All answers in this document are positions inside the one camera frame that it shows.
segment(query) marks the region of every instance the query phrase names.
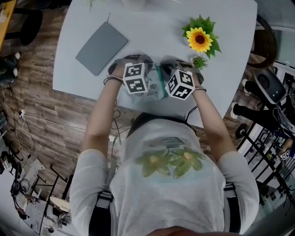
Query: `wooden floor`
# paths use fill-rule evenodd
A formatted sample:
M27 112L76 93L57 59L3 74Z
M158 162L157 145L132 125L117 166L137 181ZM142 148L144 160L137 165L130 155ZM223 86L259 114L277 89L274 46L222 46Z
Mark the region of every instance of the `wooden floor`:
M40 176L46 179L48 184L53 184L56 178L56 175L49 169L51 164L63 177L69 177L74 172L84 135L83 129L86 128L87 120L95 103L94 100L52 90L54 58L66 12L67 9L43 11L40 32L30 45L22 46L19 40L8 40L5 41L1 50L3 56L18 51L21 53L18 65L19 75L11 85L18 106L20 110L25 110L25 115L81 128L79 130L26 117L26 122L35 141L35 148L33 149L34 142L27 125L24 124L24 129L22 129L23 122L17 115L14 119L9 118L7 127L9 132L5 135L6 139L12 141L15 150L18 150L19 145L21 146L19 157L24 159L22 165L30 154L30 148L33 149L32 156L24 169L27 171L30 164L38 158L45 165L45 169L40 171ZM13 31L20 24L20 22L14 20L10 31ZM250 79L251 71L246 69L244 77ZM5 94L6 103L3 94L1 94L1 107L12 117L16 112L16 102L10 90L5 89L2 92ZM256 109L258 102L238 90L234 100L253 109ZM120 107L117 107L117 109L121 112L121 116L118 118L119 127L129 125L131 119L139 114L139 112ZM242 123L251 124L251 121L244 118L232 119L230 108L224 117L224 122L235 145L240 142L235 138L235 131L238 126ZM16 132L10 131L10 129L15 130L16 128L18 128L19 142ZM203 130L200 128L196 128L196 130L201 147L205 150L205 153L210 154L210 148ZM116 135L117 131L112 130L112 133ZM119 144L116 143L115 155L118 154L118 146ZM64 189L65 183L59 180L53 195L61 197ZM49 187L43 187L42 196L48 196L49 191Z

